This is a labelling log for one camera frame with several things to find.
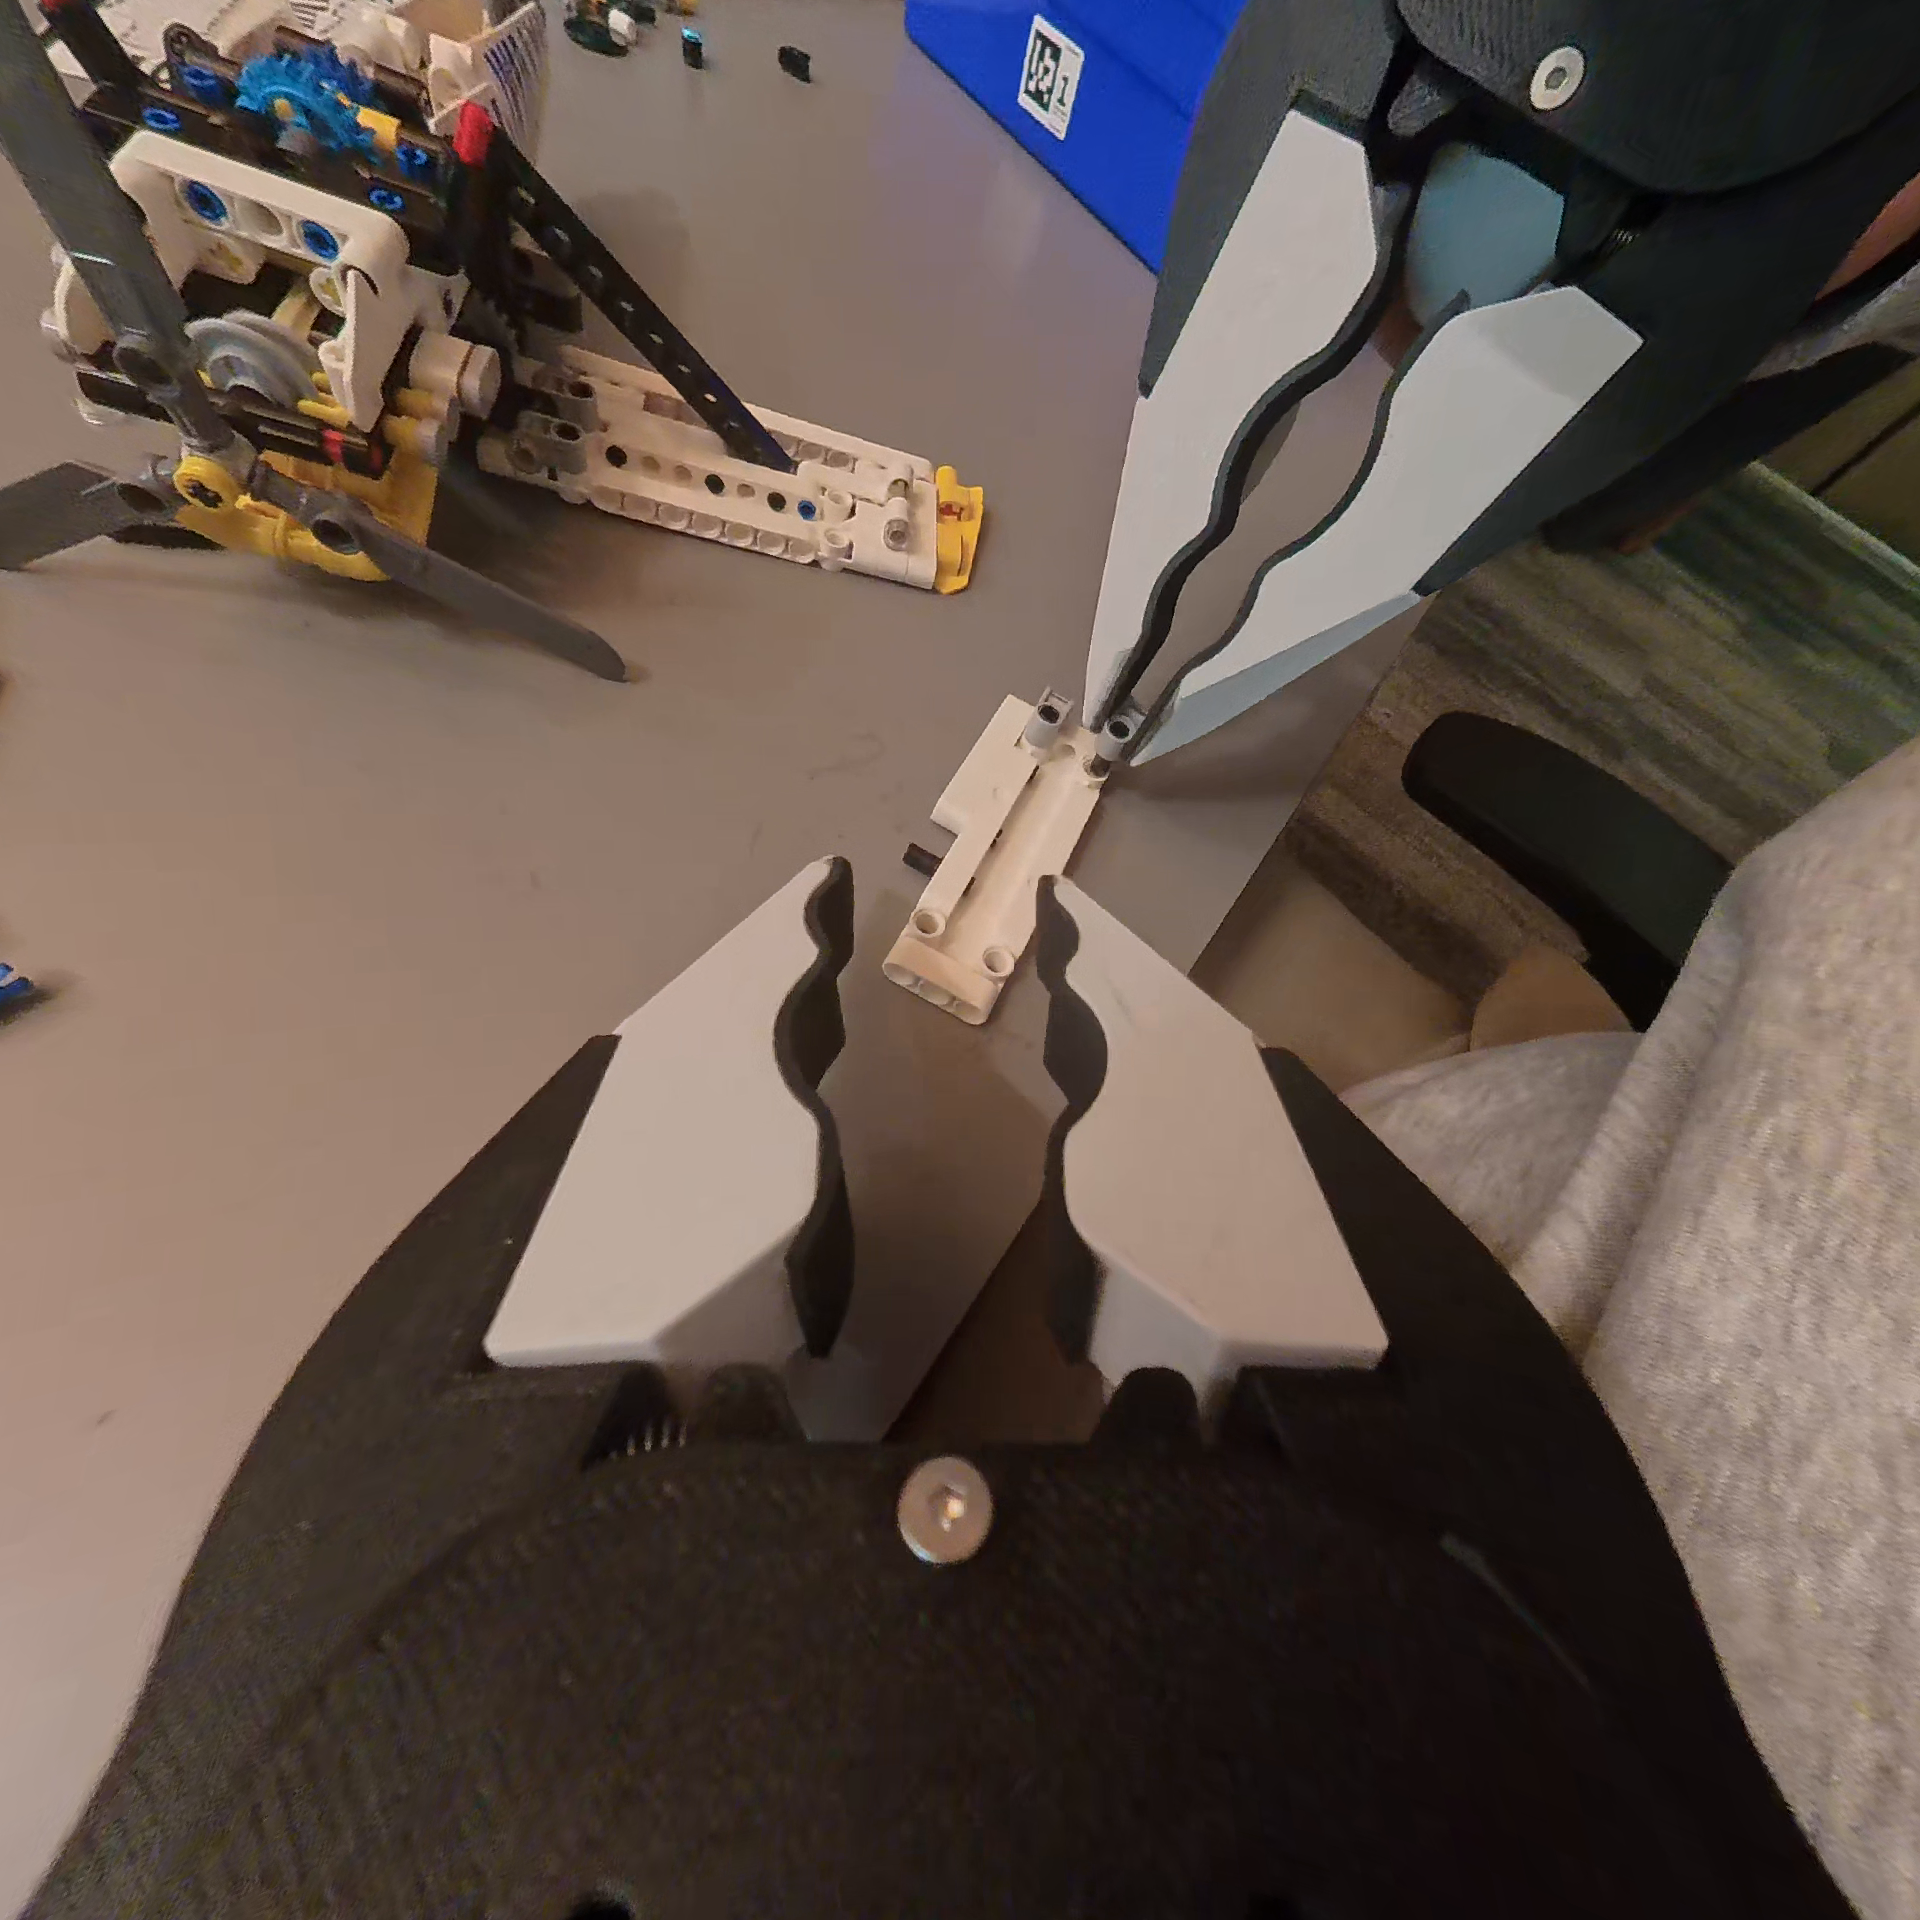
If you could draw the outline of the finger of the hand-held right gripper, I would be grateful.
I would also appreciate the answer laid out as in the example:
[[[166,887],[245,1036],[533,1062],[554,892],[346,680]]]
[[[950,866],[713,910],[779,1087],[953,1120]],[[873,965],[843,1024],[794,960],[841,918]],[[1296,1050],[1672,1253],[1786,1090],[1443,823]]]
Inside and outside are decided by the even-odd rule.
[[[1136,400],[1089,645],[1092,732],[1209,734],[1313,672],[1318,655],[1274,655],[1212,688],[1171,688],[1155,708],[1134,688],[1168,635],[1198,563],[1238,517],[1270,426],[1354,351],[1384,291],[1403,195],[1376,212],[1358,133],[1289,108],[1233,216],[1149,389]]]
[[[1158,701],[1134,764],[1224,730],[1416,611],[1456,541],[1640,347],[1572,285],[1449,314],[1389,382],[1354,488],[1260,568],[1225,639]]]

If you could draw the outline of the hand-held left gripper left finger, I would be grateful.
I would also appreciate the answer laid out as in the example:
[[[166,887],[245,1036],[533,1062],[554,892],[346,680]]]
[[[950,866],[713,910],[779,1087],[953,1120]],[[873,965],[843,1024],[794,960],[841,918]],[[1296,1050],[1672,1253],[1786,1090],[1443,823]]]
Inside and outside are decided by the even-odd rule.
[[[638,1360],[690,1391],[832,1352],[854,1240],[824,1082],[852,922],[848,859],[819,858],[614,1029],[488,1328],[496,1367]]]

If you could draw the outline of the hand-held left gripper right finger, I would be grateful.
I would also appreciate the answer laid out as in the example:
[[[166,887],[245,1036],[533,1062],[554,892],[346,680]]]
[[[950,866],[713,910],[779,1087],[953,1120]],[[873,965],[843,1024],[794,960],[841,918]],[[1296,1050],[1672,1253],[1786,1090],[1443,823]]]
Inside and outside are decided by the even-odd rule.
[[[1205,1421],[1251,1368],[1372,1371],[1384,1317],[1254,1034],[1074,879],[1037,894],[1046,1323],[1108,1396],[1141,1371]]]

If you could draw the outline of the lego helicopter model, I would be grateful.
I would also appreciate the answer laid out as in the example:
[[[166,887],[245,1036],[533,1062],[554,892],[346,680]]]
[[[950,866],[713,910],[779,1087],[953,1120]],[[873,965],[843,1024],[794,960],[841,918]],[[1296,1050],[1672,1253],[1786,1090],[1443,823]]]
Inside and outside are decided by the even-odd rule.
[[[5,485],[19,571],[204,543],[395,586],[622,684],[600,632],[430,547],[473,467],[805,568],[962,592],[985,495],[761,413],[480,104],[427,125],[413,4],[5,4],[5,162],[56,243],[41,333],[139,471]]]

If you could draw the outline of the white lego beam assembly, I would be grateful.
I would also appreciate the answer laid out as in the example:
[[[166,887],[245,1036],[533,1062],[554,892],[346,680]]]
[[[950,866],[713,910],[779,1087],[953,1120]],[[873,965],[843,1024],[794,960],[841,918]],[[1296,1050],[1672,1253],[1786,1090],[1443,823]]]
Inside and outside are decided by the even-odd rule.
[[[1003,699],[930,820],[950,835],[882,976],[941,1013],[985,1024],[1036,935],[1040,879],[1066,872],[1106,776],[1073,699]]]

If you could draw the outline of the blue box with tag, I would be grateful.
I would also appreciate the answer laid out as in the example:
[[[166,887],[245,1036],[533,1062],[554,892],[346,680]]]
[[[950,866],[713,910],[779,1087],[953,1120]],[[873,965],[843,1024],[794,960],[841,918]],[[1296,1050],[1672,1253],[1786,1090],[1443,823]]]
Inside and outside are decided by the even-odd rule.
[[[909,2],[907,38],[1142,266],[1244,2]]]

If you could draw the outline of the white blue-striped container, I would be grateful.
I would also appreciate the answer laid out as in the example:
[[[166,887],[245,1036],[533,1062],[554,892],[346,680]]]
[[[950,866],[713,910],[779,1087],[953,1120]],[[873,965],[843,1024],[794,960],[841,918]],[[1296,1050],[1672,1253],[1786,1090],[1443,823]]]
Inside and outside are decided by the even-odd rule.
[[[466,104],[484,108],[510,140],[538,155],[544,122],[548,37],[540,2],[413,4],[426,35],[427,125],[450,136]]]

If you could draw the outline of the person's grey clothing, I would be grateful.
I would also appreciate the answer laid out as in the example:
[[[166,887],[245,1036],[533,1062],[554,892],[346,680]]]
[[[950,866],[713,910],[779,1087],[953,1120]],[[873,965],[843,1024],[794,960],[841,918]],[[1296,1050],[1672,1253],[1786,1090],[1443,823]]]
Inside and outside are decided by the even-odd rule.
[[[1595,1387],[1846,1902],[1915,1915],[1915,740],[1738,863],[1649,1031],[1345,1101]]]

